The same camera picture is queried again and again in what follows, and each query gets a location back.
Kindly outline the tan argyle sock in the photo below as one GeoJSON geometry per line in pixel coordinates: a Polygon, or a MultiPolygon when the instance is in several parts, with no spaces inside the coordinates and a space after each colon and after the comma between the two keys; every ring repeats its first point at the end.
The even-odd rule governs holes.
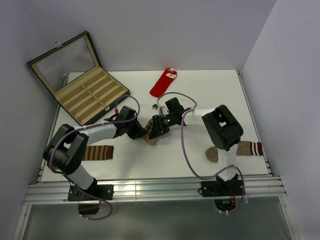
{"type": "Polygon", "coordinates": [[[156,138],[164,133],[163,127],[159,124],[158,117],[154,116],[151,118],[144,129],[146,130],[146,134],[142,136],[142,138],[150,145],[156,145],[156,138]]]}

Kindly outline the red christmas sock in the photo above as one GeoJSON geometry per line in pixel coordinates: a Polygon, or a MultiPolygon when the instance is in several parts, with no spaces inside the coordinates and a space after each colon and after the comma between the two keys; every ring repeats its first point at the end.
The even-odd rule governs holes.
{"type": "Polygon", "coordinates": [[[155,85],[149,91],[150,95],[156,98],[161,97],[176,77],[176,70],[174,70],[173,68],[165,69],[160,78],[155,83],[155,85]]]}

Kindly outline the black compartment display box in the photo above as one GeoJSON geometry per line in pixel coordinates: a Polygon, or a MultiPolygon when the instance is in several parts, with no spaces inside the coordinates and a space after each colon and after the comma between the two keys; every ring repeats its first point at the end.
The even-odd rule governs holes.
{"type": "Polygon", "coordinates": [[[94,124],[130,94],[127,87],[103,69],[88,31],[56,43],[27,65],[81,126],[94,124]]]}

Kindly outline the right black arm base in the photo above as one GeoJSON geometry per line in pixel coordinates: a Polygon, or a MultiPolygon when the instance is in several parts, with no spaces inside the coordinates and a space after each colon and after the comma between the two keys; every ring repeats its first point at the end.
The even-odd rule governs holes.
{"type": "Polygon", "coordinates": [[[237,207],[236,197],[245,196],[244,183],[236,173],[231,180],[224,181],[219,176],[214,181],[202,181],[198,193],[204,197],[218,198],[214,200],[215,207],[222,212],[229,213],[237,207]]]}

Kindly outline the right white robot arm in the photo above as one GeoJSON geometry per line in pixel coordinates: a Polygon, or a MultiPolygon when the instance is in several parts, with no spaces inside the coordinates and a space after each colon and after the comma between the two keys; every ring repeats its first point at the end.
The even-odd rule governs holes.
{"type": "Polygon", "coordinates": [[[212,109],[195,107],[185,109],[176,97],[167,100],[165,105],[168,114],[152,117],[152,128],[148,138],[151,140],[163,136],[170,131],[170,127],[179,125],[182,152],[191,172],[202,180],[220,178],[216,183],[217,191],[222,195],[229,194],[234,188],[232,180],[236,178],[239,170],[236,167],[237,148],[244,133],[240,123],[225,105],[212,109]],[[217,148],[218,165],[221,170],[214,175],[200,176],[192,168],[184,141],[184,127],[191,125],[205,127],[213,145],[217,148]]]}

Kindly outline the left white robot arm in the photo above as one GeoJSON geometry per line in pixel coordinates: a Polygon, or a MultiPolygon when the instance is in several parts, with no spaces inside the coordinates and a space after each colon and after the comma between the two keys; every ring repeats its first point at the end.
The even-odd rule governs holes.
{"type": "Polygon", "coordinates": [[[57,168],[69,181],[80,187],[79,194],[86,200],[96,197],[97,180],[82,166],[86,148],[96,142],[115,139],[126,134],[132,140],[144,136],[147,131],[137,119],[133,108],[124,106],[120,113],[102,123],[73,127],[63,124],[43,152],[50,167],[57,168]]]}

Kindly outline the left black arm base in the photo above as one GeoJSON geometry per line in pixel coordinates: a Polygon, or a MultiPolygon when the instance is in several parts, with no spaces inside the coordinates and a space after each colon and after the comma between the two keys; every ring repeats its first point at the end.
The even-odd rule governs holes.
{"type": "Polygon", "coordinates": [[[69,187],[68,202],[78,202],[78,212],[81,215],[93,216],[101,208],[102,200],[113,199],[114,186],[112,184],[95,185],[87,190],[80,190],[79,187],[71,185],[69,187]]]}

